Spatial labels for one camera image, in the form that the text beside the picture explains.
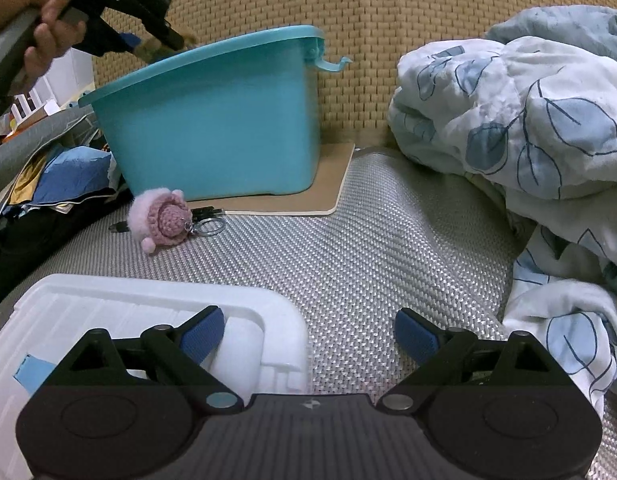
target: woven wicker wall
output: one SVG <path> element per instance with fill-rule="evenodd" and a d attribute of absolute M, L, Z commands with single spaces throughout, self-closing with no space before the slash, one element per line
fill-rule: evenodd
<path fill-rule="evenodd" d="M 175 28 L 195 31 L 202 43 L 280 25 L 322 28 L 331 60 L 354 59 L 342 74 L 320 75 L 325 136 L 386 144 L 386 107 L 402 54 L 428 41 L 479 36 L 521 9 L 555 4 L 617 8 L 617 0 L 174 0 L 169 19 Z M 105 18 L 117 30 L 145 35 L 128 16 L 107 12 Z M 140 66 L 128 54 L 106 55 L 95 62 L 96 83 Z"/>

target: gray woven mat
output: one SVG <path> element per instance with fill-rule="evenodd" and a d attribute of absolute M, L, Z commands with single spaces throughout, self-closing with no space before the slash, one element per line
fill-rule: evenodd
<path fill-rule="evenodd" d="M 314 344 L 315 389 L 384 392 L 413 369 L 392 321 L 410 306 L 441 326 L 500 338 L 498 322 L 517 248 L 505 218 L 468 181 L 417 168 L 400 155 L 358 153 L 338 210 L 326 218 L 229 217 L 213 238 L 153 257 L 111 234 L 123 208 L 89 227 L 0 306 L 0 326 L 34 282 L 66 272 L 262 286 L 290 298 Z M 617 480 L 617 399 L 589 478 Z"/>

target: tub handle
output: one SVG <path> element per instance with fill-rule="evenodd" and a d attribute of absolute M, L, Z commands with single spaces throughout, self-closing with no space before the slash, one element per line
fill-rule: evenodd
<path fill-rule="evenodd" d="M 315 60 L 315 66 L 319 70 L 326 70 L 326 72 L 341 72 L 342 70 L 344 70 L 346 65 L 351 62 L 352 61 L 347 57 L 342 57 L 339 60 L 339 63 L 330 63 L 320 58 Z"/>

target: human hand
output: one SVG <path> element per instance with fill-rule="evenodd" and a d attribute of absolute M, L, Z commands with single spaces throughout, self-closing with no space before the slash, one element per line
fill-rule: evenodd
<path fill-rule="evenodd" d="M 50 68 L 54 58 L 63 56 L 86 33 L 86 24 L 77 25 L 58 20 L 71 0 L 0 0 L 0 30 L 27 7 L 40 9 L 41 23 L 35 28 L 35 46 L 24 53 L 26 81 L 18 92 L 29 91 L 39 77 Z"/>

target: white bedding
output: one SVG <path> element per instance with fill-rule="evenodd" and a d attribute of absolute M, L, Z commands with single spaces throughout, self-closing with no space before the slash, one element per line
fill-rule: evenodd
<path fill-rule="evenodd" d="M 401 150 L 481 175 L 537 222 L 504 317 L 542 341 L 600 416 L 617 392 L 617 62 L 540 38 L 441 41 L 402 57 Z"/>

